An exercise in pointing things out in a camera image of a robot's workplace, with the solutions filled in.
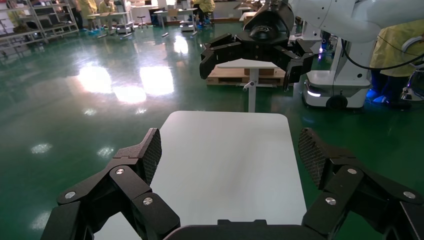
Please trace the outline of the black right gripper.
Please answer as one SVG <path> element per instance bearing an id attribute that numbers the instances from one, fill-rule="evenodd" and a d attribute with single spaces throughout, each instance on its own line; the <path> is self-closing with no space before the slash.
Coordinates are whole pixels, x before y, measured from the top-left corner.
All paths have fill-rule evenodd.
<path id="1" fill-rule="evenodd" d="M 288 44 L 295 15 L 287 0 L 266 2 L 234 37 L 223 34 L 205 44 L 200 54 L 200 77 L 205 80 L 218 64 L 238 60 L 272 62 L 285 72 L 284 91 L 311 71 L 314 59 L 309 44 L 296 39 Z"/>

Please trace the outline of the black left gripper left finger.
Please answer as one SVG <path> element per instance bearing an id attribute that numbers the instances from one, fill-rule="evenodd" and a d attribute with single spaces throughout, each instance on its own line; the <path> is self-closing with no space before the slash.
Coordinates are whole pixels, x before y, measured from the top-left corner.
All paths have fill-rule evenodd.
<path id="1" fill-rule="evenodd" d="M 151 128 L 141 143 L 119 149 L 103 170 L 62 192 L 41 238 L 92 240 L 121 213 L 141 239 L 165 239 L 181 221 L 151 188 L 161 156 L 160 130 Z"/>

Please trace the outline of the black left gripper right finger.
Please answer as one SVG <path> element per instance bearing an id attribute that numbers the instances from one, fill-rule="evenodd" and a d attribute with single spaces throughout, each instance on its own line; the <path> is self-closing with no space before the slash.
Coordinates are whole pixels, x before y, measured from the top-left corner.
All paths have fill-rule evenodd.
<path id="1" fill-rule="evenodd" d="M 298 154 L 320 190 L 302 219 L 304 227 L 332 240 L 355 213 L 385 240 L 423 239 L 420 193 L 367 169 L 349 150 L 325 143 L 308 127 L 300 132 Z"/>

